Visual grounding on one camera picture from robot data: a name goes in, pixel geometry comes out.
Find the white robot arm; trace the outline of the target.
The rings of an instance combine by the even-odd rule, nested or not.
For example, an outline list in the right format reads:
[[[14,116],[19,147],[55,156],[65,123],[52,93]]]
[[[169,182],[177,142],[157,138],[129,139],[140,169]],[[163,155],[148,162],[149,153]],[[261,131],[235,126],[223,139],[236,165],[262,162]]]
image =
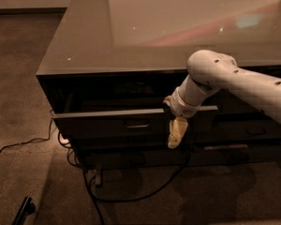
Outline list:
[[[209,50],[194,52],[187,60],[187,72],[182,84],[164,99],[174,115],[168,148],[179,146],[186,120],[200,110],[206,98],[222,89],[281,125],[281,78],[240,68],[233,57]]]

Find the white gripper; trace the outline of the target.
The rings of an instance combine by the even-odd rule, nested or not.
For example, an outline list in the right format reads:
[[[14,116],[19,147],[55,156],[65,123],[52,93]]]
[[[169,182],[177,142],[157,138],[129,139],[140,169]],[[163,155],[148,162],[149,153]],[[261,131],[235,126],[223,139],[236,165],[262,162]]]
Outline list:
[[[186,133],[188,128],[186,119],[193,117],[199,111],[200,105],[183,98],[179,87],[170,96],[165,97],[163,103],[170,107],[170,112],[176,117],[170,120],[168,138],[168,148],[174,149],[179,146]]]

